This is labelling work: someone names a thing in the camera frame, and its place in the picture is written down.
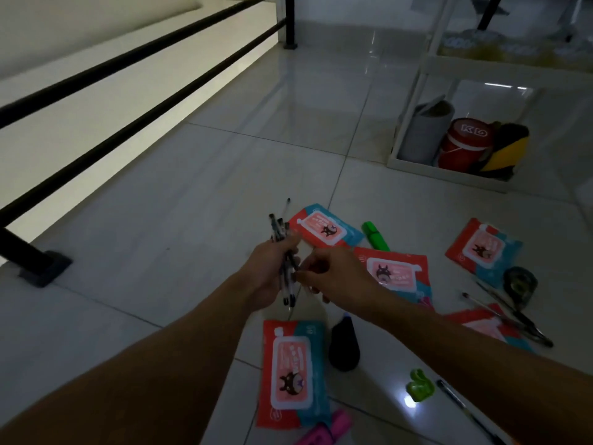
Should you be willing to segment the person's right hand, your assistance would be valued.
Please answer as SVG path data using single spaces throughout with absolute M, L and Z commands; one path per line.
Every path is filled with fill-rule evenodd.
M 299 270 L 326 271 L 324 286 L 305 286 L 320 294 L 322 302 L 364 316 L 378 306 L 382 287 L 363 268 L 354 253 L 342 247 L 316 248 Z

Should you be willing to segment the person's left hand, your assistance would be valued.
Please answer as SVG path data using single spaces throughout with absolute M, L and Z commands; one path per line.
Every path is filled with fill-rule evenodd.
M 245 293 L 249 313 L 270 306 L 276 299 L 280 291 L 278 271 L 281 258 L 272 256 L 272 239 L 268 239 L 256 245 L 238 270 L 238 280 L 241 291 Z

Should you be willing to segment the black ballpoint pen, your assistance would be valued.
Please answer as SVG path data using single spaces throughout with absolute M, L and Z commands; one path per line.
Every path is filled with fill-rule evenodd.
M 282 218 L 277 219 L 278 227 L 279 227 L 279 237 L 280 239 L 286 238 L 286 227 L 284 220 Z M 289 260 L 288 255 L 285 256 L 284 261 L 284 269 L 283 269 L 283 278 L 284 278 L 284 304 L 288 306 L 289 310 L 293 310 L 296 303 L 296 292 L 295 292 L 295 285 L 292 280 L 292 264 Z
M 445 381 L 439 379 L 436 381 L 436 386 L 441 389 L 441 391 L 451 400 L 456 407 L 458 407 L 463 414 L 470 419 L 470 421 L 478 427 L 478 429 L 487 437 L 492 445 L 507 445 L 505 441 L 503 441 L 500 436 L 494 434 L 488 427 L 484 425 L 471 411 L 468 407 L 461 401 L 459 397 L 455 395 L 455 393 L 449 388 L 449 386 L 445 383 Z
M 540 329 L 538 329 L 533 321 L 531 321 L 527 316 L 523 315 L 519 311 L 513 311 L 513 317 L 509 317 L 507 314 L 496 311 L 494 308 L 479 301 L 466 292 L 461 292 L 461 296 L 470 300 L 477 306 L 486 309 L 491 314 L 494 314 L 500 319 L 502 323 L 519 330 L 523 335 L 527 336 L 534 342 L 537 342 L 548 348 L 554 348 L 554 342 L 545 336 L 545 334 Z
M 491 286 L 486 285 L 482 282 L 480 282 L 477 279 L 473 280 L 482 290 L 484 290 L 487 294 L 489 294 L 493 299 L 497 300 L 497 302 L 499 302 L 500 304 L 504 305 L 507 310 L 509 310 L 512 314 L 512 316 L 519 321 L 520 323 L 522 323 L 525 327 L 530 328 L 531 330 L 537 330 L 537 326 L 536 324 L 531 321 L 526 315 L 522 314 L 518 309 L 516 309 L 514 306 L 512 306 L 510 304 L 509 301 L 507 301 L 506 299 L 504 299 L 499 292 L 497 292 L 495 289 L 493 289 Z
M 276 234 L 276 235 L 280 236 L 281 238 L 285 237 L 285 234 L 282 232 L 282 229 L 279 226 L 274 214 L 270 214 L 269 219 L 271 222 L 272 235 Z M 287 283 L 286 283 L 285 277 L 286 277 L 286 266 L 285 266 L 285 258 L 283 257 L 280 260 L 280 269 L 278 271 L 278 280 L 279 280 L 279 288 L 280 288 L 280 294 L 282 296 L 283 304 L 284 304 L 284 306 L 288 307 L 289 306 L 289 294 L 287 294 L 287 292 L 286 292 Z
M 287 235 L 287 231 L 288 231 L 288 230 L 289 230 L 289 228 L 290 228 L 290 226 L 289 226 L 289 223 L 288 223 L 288 221 L 286 220 L 286 219 L 287 219 L 287 217 L 286 217 L 286 214 L 287 214 L 288 207 L 289 207 L 290 203 L 291 203 L 291 199 L 290 199 L 290 198 L 287 198 L 287 200 L 286 200 L 286 205 L 285 205 L 285 208 L 284 208 L 284 210 L 283 210 L 283 212 L 282 212 L 282 216 L 281 216 L 281 218 L 284 220 L 284 223 L 285 223 L 285 227 L 286 227 L 286 235 Z M 291 264 L 292 264 L 292 268 L 293 268 L 292 272 L 294 273 L 294 271 L 295 271 L 295 262 L 294 262 L 293 255 L 292 255 L 292 254 L 287 254 L 287 255 L 288 255 L 288 257 L 289 257 L 289 260 L 290 260 L 290 262 L 291 262 Z

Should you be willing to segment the person's left forearm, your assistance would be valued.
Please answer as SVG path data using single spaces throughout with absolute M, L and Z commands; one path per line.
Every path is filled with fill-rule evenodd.
M 0 428 L 0 445 L 199 445 L 249 316 L 273 298 L 236 273 L 19 414 Z

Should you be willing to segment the person's right forearm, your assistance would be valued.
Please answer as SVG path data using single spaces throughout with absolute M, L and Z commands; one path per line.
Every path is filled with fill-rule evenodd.
M 593 445 L 593 375 L 367 290 L 358 316 L 388 331 L 522 445 Z

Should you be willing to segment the red teal wet wipes packet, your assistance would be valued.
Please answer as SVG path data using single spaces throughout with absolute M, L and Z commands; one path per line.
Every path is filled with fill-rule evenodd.
M 263 368 L 256 427 L 294 430 L 331 425 L 321 321 L 263 322 Z
M 487 306 L 490 308 L 490 311 L 484 307 L 476 307 L 444 314 L 443 316 L 454 323 L 462 324 L 467 328 L 506 342 L 516 348 L 529 352 L 534 351 L 522 336 L 520 329 L 512 324 L 503 322 L 499 316 L 493 313 L 503 313 L 498 304 L 491 303 Z
M 434 311 L 425 255 L 385 252 L 355 247 L 354 254 L 368 273 L 389 291 Z
M 356 247 L 365 238 L 359 229 L 345 223 L 318 203 L 301 209 L 288 224 L 313 248 Z
M 478 218 L 470 218 L 445 256 L 479 280 L 500 289 L 505 271 L 513 267 L 522 247 L 522 241 Z

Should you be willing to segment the green highlighter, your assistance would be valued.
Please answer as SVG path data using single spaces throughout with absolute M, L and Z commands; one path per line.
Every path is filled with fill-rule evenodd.
M 383 238 L 381 232 L 377 229 L 373 222 L 367 221 L 361 225 L 361 230 L 367 238 L 368 243 L 375 250 L 382 252 L 390 252 L 390 247 Z

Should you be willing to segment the black ink bottle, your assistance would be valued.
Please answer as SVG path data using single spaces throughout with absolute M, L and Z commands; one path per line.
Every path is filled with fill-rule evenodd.
M 331 329 L 328 359 L 331 366 L 342 373 L 350 372 L 359 365 L 360 346 L 349 313 L 344 313 Z

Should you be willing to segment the green plastic clip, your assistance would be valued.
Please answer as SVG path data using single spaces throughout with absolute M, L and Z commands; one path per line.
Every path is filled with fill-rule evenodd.
M 421 368 L 415 368 L 410 372 L 410 381 L 406 384 L 406 393 L 414 403 L 419 404 L 434 395 L 435 384 Z

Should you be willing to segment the grey rolled mat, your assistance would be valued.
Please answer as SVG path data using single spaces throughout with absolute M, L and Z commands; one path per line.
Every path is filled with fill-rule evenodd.
M 442 94 L 418 104 L 404 135 L 397 158 L 416 164 L 432 165 L 455 113 Z

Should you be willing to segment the black metal railing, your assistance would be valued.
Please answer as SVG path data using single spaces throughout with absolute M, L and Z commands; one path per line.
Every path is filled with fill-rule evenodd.
M 62 81 L 17 99 L 10 104 L 3 105 L 0 107 L 0 130 L 265 1 L 242 0 L 233 6 L 226 7 L 182 28 L 168 32 L 130 51 L 116 55 Z M 265 30 L 238 51 L 207 70 L 203 75 L 191 81 L 185 87 L 182 87 L 182 89 L 0 209 L 0 256 L 19 268 L 18 276 L 21 279 L 36 288 L 44 288 L 60 276 L 72 264 L 73 260 L 61 252 L 53 250 L 43 252 L 35 248 L 11 232 L 8 225 L 87 171 L 281 29 L 285 29 L 285 49 L 295 50 L 297 48 L 295 41 L 295 0 L 283 0 L 282 6 L 284 16 L 278 18 L 274 26 Z

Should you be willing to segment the red round container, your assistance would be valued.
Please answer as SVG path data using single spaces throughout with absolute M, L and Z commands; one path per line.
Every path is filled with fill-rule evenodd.
M 458 118 L 451 122 L 435 155 L 434 166 L 467 173 L 493 147 L 494 129 L 484 121 Z

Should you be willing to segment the dark tape dispenser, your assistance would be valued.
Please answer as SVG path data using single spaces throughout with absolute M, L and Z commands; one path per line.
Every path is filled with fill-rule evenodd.
M 528 306 L 537 287 L 537 278 L 525 268 L 514 266 L 503 273 L 503 290 L 518 311 Z

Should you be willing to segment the white shelf rack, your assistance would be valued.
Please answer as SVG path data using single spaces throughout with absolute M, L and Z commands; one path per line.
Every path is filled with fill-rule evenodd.
M 478 45 L 472 55 L 468 52 L 453 51 L 452 37 L 444 37 L 445 29 L 451 19 L 454 4 L 457 0 L 443 0 L 435 16 L 433 26 L 427 34 L 426 49 L 420 57 L 418 71 L 408 93 L 402 118 L 394 133 L 394 144 L 391 149 L 387 166 L 399 170 L 426 176 L 433 179 L 448 181 L 464 186 L 477 187 L 499 193 L 507 193 L 510 183 L 507 181 L 472 176 L 454 170 L 440 169 L 428 164 L 413 163 L 399 157 L 400 149 L 407 136 L 414 111 L 424 91 L 429 76 L 450 79 L 445 95 L 451 100 L 461 81 L 481 82 L 496 87 L 522 87 L 534 90 L 523 111 L 516 121 L 524 117 L 537 105 L 541 97 L 549 91 L 559 91 L 576 95 L 593 95 L 593 70 L 584 71 L 583 66 L 574 69 L 566 67 L 562 58 L 555 57 L 559 43 L 536 41 L 534 44 L 513 42 L 503 37 L 498 42 Z

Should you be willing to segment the black pole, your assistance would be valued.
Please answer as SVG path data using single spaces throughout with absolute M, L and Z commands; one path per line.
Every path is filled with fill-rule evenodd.
M 487 2 L 482 17 L 480 18 L 480 21 L 477 25 L 477 30 L 485 31 L 487 29 L 500 5 L 500 2 L 501 0 L 489 0 Z

